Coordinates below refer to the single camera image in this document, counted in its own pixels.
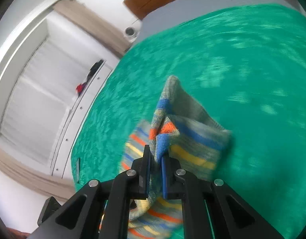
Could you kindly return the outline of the green bed cover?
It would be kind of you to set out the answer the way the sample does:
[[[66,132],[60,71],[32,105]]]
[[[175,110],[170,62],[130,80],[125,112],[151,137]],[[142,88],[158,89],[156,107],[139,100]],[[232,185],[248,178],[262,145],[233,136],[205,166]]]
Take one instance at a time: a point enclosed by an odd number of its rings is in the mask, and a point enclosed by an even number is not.
[[[306,18],[282,5],[218,10],[130,49],[75,142],[75,188],[116,176],[128,136],[152,119],[170,75],[232,132],[217,177],[284,238],[296,238],[306,225]]]

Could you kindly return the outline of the white low cabinet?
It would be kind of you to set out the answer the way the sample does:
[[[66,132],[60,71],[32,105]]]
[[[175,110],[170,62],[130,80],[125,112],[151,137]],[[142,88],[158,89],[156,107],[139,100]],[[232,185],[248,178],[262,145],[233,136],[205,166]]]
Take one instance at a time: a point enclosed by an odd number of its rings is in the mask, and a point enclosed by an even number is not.
[[[69,111],[52,158],[51,175],[61,179],[72,179],[70,157],[74,143],[97,95],[103,89],[115,67],[116,65],[109,61],[100,60],[96,63],[94,74],[86,79],[83,90],[76,93],[77,98]]]

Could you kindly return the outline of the beige curtain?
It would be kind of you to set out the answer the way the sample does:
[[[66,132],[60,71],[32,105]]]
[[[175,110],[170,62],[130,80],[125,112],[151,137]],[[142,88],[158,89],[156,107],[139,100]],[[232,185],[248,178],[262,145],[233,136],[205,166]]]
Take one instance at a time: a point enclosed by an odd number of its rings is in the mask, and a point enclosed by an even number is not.
[[[129,42],[119,29],[75,0],[60,0],[53,9],[90,34],[114,55],[122,58],[130,49]]]

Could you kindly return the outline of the striped knit sweater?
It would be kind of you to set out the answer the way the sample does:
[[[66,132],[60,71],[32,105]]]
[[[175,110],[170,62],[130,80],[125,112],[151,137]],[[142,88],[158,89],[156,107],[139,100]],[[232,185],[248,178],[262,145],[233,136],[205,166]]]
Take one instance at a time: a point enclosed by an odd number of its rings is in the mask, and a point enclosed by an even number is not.
[[[186,93],[180,80],[170,76],[163,88],[151,122],[142,121],[129,137],[123,171],[112,180],[108,205],[100,226],[100,238],[176,238],[183,227],[181,200],[165,200],[162,194],[161,160],[177,159],[181,169],[177,181],[187,185],[191,202],[204,209],[200,180],[210,181],[231,140],[230,132],[213,120],[203,106]],[[145,200],[131,196],[134,160],[151,152],[149,195]]]

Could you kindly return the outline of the black smartphone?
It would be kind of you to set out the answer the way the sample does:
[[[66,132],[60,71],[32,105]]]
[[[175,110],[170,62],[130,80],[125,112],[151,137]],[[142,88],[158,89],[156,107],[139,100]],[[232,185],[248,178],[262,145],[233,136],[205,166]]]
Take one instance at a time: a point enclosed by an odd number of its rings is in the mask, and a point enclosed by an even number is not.
[[[79,183],[80,182],[80,158],[76,159],[75,170],[76,170],[76,174],[75,174],[76,183]]]

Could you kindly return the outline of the red item on cabinet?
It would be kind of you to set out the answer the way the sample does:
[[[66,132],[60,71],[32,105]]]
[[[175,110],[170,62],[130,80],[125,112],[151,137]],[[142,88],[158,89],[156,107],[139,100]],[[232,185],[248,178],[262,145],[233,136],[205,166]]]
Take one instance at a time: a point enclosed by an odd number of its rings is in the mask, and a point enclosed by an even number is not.
[[[76,92],[77,92],[78,96],[81,96],[83,90],[85,89],[85,86],[86,86],[86,83],[82,83],[82,84],[77,85]]]

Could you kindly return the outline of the grey checked bed sheet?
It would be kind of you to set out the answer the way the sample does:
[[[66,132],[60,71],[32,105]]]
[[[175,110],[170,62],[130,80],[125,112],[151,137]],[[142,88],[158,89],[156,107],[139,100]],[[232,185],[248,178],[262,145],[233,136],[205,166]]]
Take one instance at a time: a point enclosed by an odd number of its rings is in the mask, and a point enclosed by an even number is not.
[[[150,12],[143,20],[134,45],[146,38],[197,17],[230,7],[257,4],[280,4],[302,12],[285,0],[175,0]]]

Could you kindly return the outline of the black item on cabinet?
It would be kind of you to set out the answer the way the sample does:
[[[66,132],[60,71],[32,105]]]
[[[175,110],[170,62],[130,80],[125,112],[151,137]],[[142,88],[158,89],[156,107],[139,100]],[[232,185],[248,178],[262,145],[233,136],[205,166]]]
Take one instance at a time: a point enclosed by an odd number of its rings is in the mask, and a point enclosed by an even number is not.
[[[87,75],[87,83],[90,81],[90,79],[92,79],[92,77],[96,74],[96,72],[98,71],[98,69],[101,67],[103,63],[104,63],[104,60],[100,60],[91,67]]]

